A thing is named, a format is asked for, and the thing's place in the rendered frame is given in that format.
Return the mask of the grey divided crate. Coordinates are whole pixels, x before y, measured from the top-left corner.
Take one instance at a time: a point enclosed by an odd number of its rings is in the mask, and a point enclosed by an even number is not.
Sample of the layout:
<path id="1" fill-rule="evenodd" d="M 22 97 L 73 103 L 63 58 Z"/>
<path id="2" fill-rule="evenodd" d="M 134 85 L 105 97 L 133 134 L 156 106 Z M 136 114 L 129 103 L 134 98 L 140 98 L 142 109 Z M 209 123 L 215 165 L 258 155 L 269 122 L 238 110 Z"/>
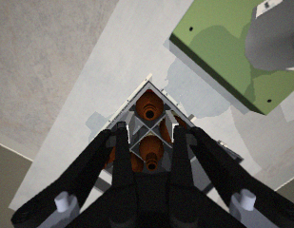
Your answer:
<path id="1" fill-rule="evenodd" d="M 145 89 L 143 89 L 145 88 Z M 153 121 L 147 121 L 142 119 L 136 112 L 136 101 L 145 93 L 147 89 L 151 89 L 155 92 L 164 102 L 164 111 L 162 115 Z M 141 93 L 139 93 L 141 91 Z M 129 106 L 128 106 L 129 105 Z M 124 107 L 124 109 L 116 116 L 116 118 L 108 125 L 106 129 L 110 129 L 111 132 L 117 131 L 116 123 L 124 122 L 127 118 L 127 115 L 130 111 L 134 111 L 135 116 L 135 127 L 133 130 L 133 134 L 131 137 L 131 141 L 128 144 L 129 151 L 133 152 L 140 159 L 139 154 L 139 143 L 140 140 L 144 138 L 144 136 L 151 131 L 154 133 L 159 139 L 163 141 L 164 146 L 164 155 L 158 161 L 157 169 L 155 171 L 147 170 L 146 162 L 144 161 L 144 169 L 143 173 L 148 174 L 156 174 L 160 172 L 171 172 L 171 164 L 172 164 L 172 153 L 173 153 L 173 144 L 166 142 L 159 130 L 158 122 L 160 122 L 166 116 L 166 110 L 174 110 L 185 122 L 186 128 L 190 129 L 192 126 L 196 126 L 178 107 L 176 107 L 152 82 L 147 82 L 138 93 L 131 99 L 131 101 Z M 111 125 L 112 124 L 112 125 Z M 93 188 L 99 191 L 100 193 L 106 192 L 110 188 L 111 184 L 106 182 L 105 180 L 98 177 L 95 182 Z"/>

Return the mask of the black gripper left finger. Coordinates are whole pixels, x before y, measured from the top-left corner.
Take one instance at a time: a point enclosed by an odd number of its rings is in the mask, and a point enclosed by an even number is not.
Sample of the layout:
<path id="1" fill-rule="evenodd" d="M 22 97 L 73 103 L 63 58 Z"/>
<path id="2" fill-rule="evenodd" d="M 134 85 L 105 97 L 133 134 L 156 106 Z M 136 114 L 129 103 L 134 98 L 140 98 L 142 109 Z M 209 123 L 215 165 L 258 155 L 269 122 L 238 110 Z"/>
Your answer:
<path id="1" fill-rule="evenodd" d="M 134 111 L 117 131 L 102 130 L 64 173 L 12 215 L 14 228 L 65 228 L 78 215 L 115 146 L 108 217 L 110 228 L 135 228 L 137 200 L 128 144 L 135 127 Z"/>

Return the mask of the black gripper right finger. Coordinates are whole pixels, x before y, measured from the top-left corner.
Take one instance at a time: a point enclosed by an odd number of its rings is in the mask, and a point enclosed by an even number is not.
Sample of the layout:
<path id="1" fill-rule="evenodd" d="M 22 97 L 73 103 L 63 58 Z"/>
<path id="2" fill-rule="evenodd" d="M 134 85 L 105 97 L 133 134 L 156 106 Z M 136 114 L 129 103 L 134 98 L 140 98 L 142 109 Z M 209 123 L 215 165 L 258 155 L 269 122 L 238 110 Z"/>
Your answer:
<path id="1" fill-rule="evenodd" d="M 199 205 L 188 144 L 229 214 L 246 228 L 294 228 L 294 203 L 252 177 L 201 127 L 185 129 L 170 110 L 166 110 L 166 127 L 173 142 L 168 202 L 172 228 L 198 226 Z"/>

